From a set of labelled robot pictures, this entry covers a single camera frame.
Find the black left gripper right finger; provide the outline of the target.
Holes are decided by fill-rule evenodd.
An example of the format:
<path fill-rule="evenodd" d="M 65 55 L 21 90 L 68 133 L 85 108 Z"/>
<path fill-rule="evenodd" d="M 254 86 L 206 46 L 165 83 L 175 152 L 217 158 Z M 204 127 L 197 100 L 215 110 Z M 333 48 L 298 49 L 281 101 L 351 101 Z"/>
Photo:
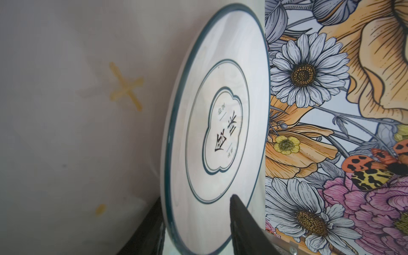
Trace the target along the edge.
<path fill-rule="evenodd" d="M 278 255 L 237 195 L 230 198 L 230 228 L 235 255 Z"/>

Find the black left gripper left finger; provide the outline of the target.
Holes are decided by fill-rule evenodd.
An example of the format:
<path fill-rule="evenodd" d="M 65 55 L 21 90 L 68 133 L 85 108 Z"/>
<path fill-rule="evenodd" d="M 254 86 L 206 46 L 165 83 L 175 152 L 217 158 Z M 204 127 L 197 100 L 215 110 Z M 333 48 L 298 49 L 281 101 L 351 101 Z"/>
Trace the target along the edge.
<path fill-rule="evenodd" d="M 161 199 L 158 198 L 118 255 L 162 255 L 165 231 Z"/>

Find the white plate with black rings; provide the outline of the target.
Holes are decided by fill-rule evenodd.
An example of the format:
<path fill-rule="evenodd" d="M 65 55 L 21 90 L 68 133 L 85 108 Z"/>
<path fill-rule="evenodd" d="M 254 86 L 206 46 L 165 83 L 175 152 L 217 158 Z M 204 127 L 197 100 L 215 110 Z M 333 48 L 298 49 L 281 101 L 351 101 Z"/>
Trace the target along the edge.
<path fill-rule="evenodd" d="M 160 196 L 180 254 L 219 254 L 231 240 L 231 196 L 250 204 L 263 167 L 270 82 L 256 14 L 241 3 L 224 6 L 188 50 L 166 117 Z"/>

